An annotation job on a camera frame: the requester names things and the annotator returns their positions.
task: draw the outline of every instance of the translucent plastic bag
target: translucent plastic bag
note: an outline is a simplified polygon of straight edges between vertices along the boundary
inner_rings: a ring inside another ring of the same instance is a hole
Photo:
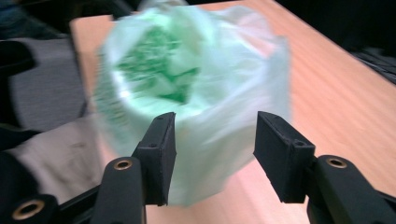
[[[289,48],[249,8],[177,4],[154,1],[117,22],[93,100],[120,156],[132,155],[154,117],[177,113],[169,203],[188,205],[252,160],[259,110],[290,117]]]

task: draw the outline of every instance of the green plastic bag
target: green plastic bag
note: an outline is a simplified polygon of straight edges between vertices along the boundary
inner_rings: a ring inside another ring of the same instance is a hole
[[[93,102],[107,142],[132,155],[152,119],[175,112],[170,204],[221,191],[253,159],[257,112],[290,117],[289,47],[246,7],[150,2],[101,48]]]

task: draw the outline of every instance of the wooden table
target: wooden table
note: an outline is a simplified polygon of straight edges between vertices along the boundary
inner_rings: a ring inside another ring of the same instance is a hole
[[[272,0],[243,5],[260,11],[291,48],[292,124],[316,146],[316,155],[353,161],[376,189],[396,195],[396,87],[362,65]],[[72,22],[87,94],[95,81],[95,51],[112,27],[109,17]],[[191,207],[148,206],[148,223],[308,223],[304,204],[282,204],[260,165],[233,175],[226,189]]]

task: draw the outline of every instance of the table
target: table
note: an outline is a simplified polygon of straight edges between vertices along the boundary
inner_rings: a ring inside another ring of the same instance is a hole
[[[292,124],[317,146],[316,155],[353,161],[372,185],[396,195],[396,87],[272,0],[235,5],[262,13],[291,49]],[[112,27],[108,16],[72,21],[87,95],[94,87],[95,51]],[[191,207],[147,206],[148,223],[308,223],[305,204],[282,204],[260,165],[233,175],[225,190]]]

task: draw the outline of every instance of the brass insert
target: brass insert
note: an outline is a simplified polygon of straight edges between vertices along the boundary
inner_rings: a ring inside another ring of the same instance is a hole
[[[21,204],[13,213],[12,218],[15,220],[24,220],[39,213],[44,208],[45,203],[41,200],[33,199]]]
[[[132,166],[132,162],[128,160],[118,161],[114,164],[114,169],[116,170],[126,170]]]
[[[335,167],[335,168],[340,168],[340,169],[347,168],[347,164],[344,161],[341,161],[341,160],[336,159],[336,158],[329,158],[329,159],[326,160],[326,162],[330,166]]]

